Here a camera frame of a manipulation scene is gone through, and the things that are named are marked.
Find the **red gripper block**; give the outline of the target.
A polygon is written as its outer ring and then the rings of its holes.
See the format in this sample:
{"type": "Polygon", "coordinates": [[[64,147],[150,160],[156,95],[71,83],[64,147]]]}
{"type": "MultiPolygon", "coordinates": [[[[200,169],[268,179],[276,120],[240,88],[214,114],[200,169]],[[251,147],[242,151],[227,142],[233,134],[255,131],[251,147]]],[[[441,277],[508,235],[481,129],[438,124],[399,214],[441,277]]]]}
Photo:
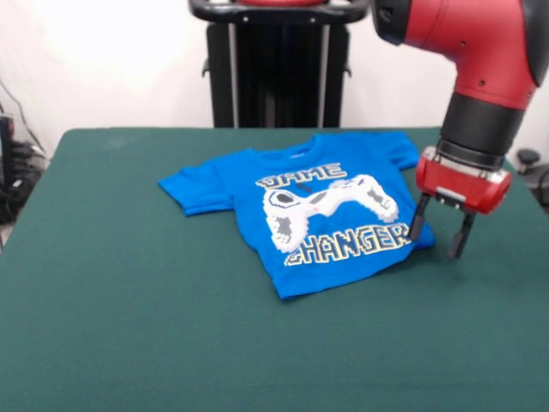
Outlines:
{"type": "Polygon", "coordinates": [[[412,242],[419,239],[430,196],[472,211],[464,214],[448,250],[449,258],[459,259],[473,227],[475,213],[488,215],[496,210],[509,192],[511,181],[511,173],[504,169],[488,171],[471,167],[442,156],[434,146],[426,147],[420,155],[415,174],[416,185],[423,193],[414,212],[408,238],[412,242]]]}

